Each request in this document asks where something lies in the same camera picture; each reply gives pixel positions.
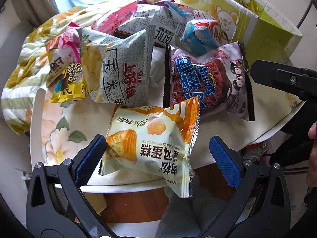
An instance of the gray pants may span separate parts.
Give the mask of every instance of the gray pants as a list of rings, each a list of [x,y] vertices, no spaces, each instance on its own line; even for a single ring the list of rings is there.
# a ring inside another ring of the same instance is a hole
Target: gray pants
[[[193,194],[189,199],[172,195],[155,238],[197,237],[226,205],[204,187],[193,185]]]

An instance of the beige curtain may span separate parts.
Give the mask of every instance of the beige curtain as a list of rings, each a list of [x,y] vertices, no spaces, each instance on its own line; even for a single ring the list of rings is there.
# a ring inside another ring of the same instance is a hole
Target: beige curtain
[[[55,0],[11,0],[20,20],[38,27],[58,14]]]

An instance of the human hand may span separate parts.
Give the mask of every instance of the human hand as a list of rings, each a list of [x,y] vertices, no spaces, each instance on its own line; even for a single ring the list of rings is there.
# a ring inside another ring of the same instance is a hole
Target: human hand
[[[316,139],[316,123],[314,123],[308,131],[308,137],[312,140]],[[314,142],[312,151],[310,152],[309,165],[306,182],[308,187],[317,187],[317,142]]]

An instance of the barcode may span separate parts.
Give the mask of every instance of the barcode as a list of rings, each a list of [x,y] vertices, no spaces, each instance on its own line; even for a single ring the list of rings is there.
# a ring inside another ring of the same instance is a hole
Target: barcode
[[[151,12],[151,10],[144,11],[144,12],[137,12],[137,14],[140,15],[140,14],[149,13],[149,12]]]

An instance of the metal bolt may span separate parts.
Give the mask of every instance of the metal bolt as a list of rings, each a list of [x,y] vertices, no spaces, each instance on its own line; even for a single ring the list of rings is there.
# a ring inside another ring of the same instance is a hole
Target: metal bolt
[[[66,159],[63,161],[63,164],[66,165],[66,166],[68,166],[71,162],[72,162],[71,159],[66,158]]]
[[[40,168],[43,164],[41,162],[38,162],[35,164],[35,168]]]
[[[296,77],[295,77],[295,76],[292,76],[292,77],[291,77],[291,83],[292,83],[293,85],[295,85],[296,82],[297,82]]]
[[[281,168],[280,164],[278,164],[278,163],[274,163],[274,167],[275,167],[276,169],[280,169],[280,168]]]
[[[246,159],[246,160],[244,161],[244,164],[245,164],[246,166],[250,166],[250,165],[252,165],[252,161],[249,160],[249,159]]]

